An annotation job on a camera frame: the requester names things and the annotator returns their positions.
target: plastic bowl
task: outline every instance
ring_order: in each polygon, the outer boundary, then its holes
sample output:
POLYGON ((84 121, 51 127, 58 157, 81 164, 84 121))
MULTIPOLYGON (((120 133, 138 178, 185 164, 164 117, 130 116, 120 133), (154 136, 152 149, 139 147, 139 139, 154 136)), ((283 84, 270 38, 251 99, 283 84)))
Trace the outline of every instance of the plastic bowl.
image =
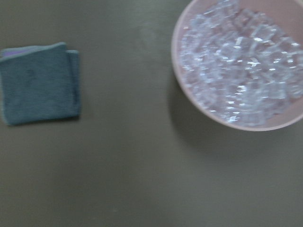
MULTIPOLYGON (((172 61, 177 80, 189 98, 189 100, 204 114, 213 120, 232 128, 246 131, 269 131, 280 129, 291 125, 303 118, 303 97, 290 105, 283 114, 275 115, 261 126, 244 127, 224 121, 200 106, 191 92, 182 82, 185 70, 179 64, 179 52, 181 49, 181 38, 189 27, 190 19, 195 15, 203 13, 208 7, 215 4, 216 0, 193 0, 182 12, 176 24, 172 38, 172 61)), ((249 8, 253 11, 266 13, 274 19, 274 22, 291 36, 297 43, 303 44, 303 0, 241 0, 240 8, 249 8)))

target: washcloth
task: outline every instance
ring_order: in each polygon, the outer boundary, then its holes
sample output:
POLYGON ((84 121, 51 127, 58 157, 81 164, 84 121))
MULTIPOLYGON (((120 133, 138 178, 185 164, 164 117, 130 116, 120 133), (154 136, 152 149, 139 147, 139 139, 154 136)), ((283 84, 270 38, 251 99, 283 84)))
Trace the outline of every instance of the washcloth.
POLYGON ((2 118, 17 125, 80 114, 79 53, 65 43, 1 51, 2 118))

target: towel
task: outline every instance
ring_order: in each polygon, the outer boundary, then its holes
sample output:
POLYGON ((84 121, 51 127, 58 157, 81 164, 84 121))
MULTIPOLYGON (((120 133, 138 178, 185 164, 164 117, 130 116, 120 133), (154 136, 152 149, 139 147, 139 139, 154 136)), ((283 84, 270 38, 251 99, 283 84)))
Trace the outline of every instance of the towel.
POLYGON ((8 125, 79 116, 79 53, 65 43, 1 51, 2 118, 8 125))

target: bowl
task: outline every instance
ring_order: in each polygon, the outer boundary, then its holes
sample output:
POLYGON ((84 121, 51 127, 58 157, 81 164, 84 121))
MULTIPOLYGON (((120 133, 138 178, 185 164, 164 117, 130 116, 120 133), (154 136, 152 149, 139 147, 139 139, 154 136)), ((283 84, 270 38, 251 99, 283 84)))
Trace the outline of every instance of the bowl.
MULTIPOLYGON (((190 20, 192 20, 197 14, 205 12, 211 5, 214 5, 216 3, 216 0, 193 0, 182 12, 174 29, 171 46, 172 62, 177 81, 186 96, 193 103, 193 105, 195 105, 202 113, 208 117, 223 125, 239 130, 270 131, 286 127, 301 120, 303 118, 303 97, 293 101, 283 113, 273 116, 272 118, 266 120, 266 122, 262 125, 242 126, 230 123, 216 116, 215 114, 208 111, 205 107, 200 105, 198 100, 191 93, 190 89, 185 85, 182 78, 184 77, 186 70, 182 67, 179 60, 182 36, 190 27, 190 20)), ((267 16, 273 18, 274 23, 280 26, 288 36, 292 37, 297 43, 301 45, 303 44, 302 0, 241 0, 240 8, 248 8, 253 11, 265 13, 267 16)))

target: cloth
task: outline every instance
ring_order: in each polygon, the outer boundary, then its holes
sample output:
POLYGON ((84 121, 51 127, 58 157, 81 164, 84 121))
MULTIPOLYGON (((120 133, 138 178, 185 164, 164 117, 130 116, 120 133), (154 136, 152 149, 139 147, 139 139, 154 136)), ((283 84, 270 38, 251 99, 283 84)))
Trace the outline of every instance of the cloth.
POLYGON ((65 43, 1 51, 2 118, 6 124, 80 114, 79 53, 65 43))

